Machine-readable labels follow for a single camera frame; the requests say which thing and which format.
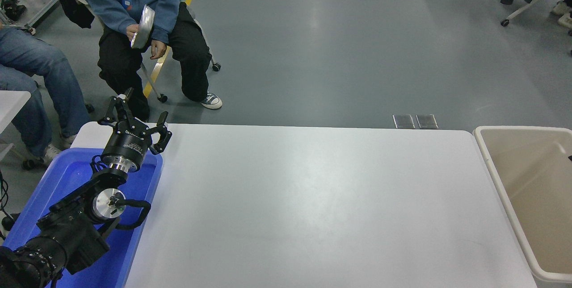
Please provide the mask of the seated person's left hand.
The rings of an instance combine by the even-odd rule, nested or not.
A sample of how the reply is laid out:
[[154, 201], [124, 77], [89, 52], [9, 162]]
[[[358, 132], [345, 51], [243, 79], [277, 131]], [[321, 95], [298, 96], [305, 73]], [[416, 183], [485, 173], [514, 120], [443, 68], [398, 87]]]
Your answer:
[[168, 45], [165, 42], [159, 40], [151, 40], [150, 50], [151, 50], [151, 60], [159, 60], [161, 57], [165, 56], [168, 49]]

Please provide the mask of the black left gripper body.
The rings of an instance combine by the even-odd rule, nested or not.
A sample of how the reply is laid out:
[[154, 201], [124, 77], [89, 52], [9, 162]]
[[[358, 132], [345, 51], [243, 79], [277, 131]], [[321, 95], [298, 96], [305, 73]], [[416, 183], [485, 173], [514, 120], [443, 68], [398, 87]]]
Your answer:
[[112, 133], [103, 150], [103, 162], [110, 166], [112, 163], [127, 160], [131, 162], [131, 166], [139, 167], [150, 145], [151, 137], [147, 134], [136, 136], [127, 130]]

